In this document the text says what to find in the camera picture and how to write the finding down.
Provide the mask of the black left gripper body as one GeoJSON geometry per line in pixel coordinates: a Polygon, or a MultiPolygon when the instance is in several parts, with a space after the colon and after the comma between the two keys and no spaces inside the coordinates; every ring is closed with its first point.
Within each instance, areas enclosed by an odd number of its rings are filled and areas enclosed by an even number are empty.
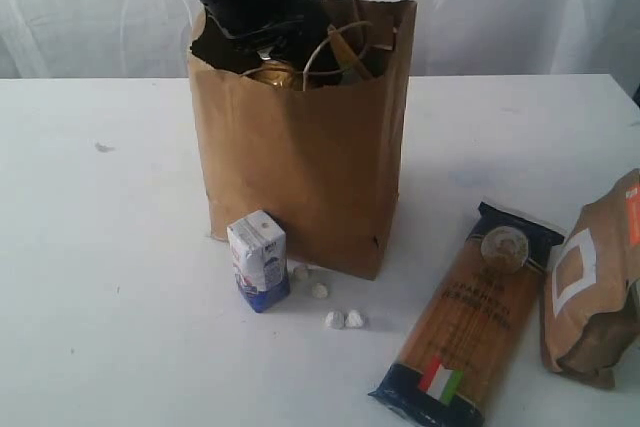
{"type": "Polygon", "coordinates": [[[267,48],[294,60],[323,39],[325,11],[317,0],[205,0],[209,17],[245,51],[267,48]]]}

